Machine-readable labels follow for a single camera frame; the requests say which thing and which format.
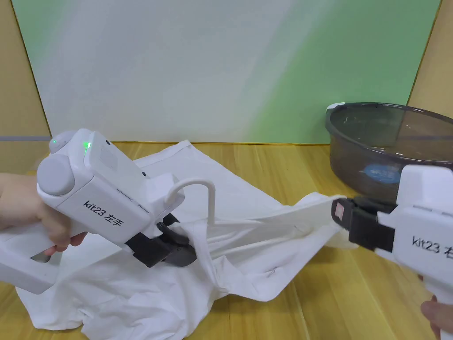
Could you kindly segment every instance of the round knob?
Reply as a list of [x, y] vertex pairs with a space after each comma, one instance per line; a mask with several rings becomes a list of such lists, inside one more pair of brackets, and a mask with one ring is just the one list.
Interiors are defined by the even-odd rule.
[[38, 185], [49, 195], [61, 196], [70, 192], [76, 183], [68, 156], [50, 155], [38, 167]]
[[57, 135], [49, 142], [49, 150], [51, 154], [54, 154], [62, 147], [64, 147], [71, 138], [76, 134], [76, 131], [65, 131]]

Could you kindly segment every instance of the wall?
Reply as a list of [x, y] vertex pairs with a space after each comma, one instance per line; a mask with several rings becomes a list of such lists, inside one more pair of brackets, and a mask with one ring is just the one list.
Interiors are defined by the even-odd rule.
[[26, 173], [50, 133], [12, 4], [0, 1], [0, 172]]
[[444, 0], [409, 105], [453, 118], [453, 1]]
[[327, 105], [406, 103], [438, 0], [13, 0], [53, 134], [328, 143]]

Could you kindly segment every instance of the person's thumb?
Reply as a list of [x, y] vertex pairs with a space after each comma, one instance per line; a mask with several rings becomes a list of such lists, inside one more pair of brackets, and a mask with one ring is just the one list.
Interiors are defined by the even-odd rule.
[[46, 228], [49, 239], [57, 246], [57, 251], [65, 250], [71, 243], [69, 217], [49, 207], [40, 216], [40, 220]]
[[423, 315], [440, 329], [453, 333], [453, 306], [426, 301], [421, 306]]

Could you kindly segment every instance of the wooden table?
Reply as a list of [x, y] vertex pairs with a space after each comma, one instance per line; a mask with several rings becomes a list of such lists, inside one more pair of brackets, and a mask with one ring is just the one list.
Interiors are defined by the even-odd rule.
[[[168, 144], [121, 143], [136, 159]], [[354, 192], [329, 166], [327, 146], [205, 145], [196, 147], [283, 204], [317, 191]], [[430, 295], [416, 275], [363, 249], [324, 248], [273, 301], [218, 300], [191, 340], [434, 339], [419, 311]], [[33, 328], [13, 287], [0, 283], [0, 334], [8, 340], [81, 340], [80, 329]]]

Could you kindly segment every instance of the hand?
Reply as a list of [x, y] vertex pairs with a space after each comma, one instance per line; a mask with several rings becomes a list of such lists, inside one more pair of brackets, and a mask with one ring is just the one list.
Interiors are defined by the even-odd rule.
[[431, 323], [431, 329], [436, 335], [437, 339], [440, 339], [440, 330], [444, 330], [447, 333], [453, 333], [453, 306], [445, 305], [437, 302], [437, 297], [433, 296], [431, 301], [422, 303], [421, 306], [422, 314]]
[[0, 229], [41, 222], [55, 246], [46, 255], [78, 246], [86, 233], [69, 237], [70, 219], [46, 205], [36, 191], [36, 176], [0, 174]]

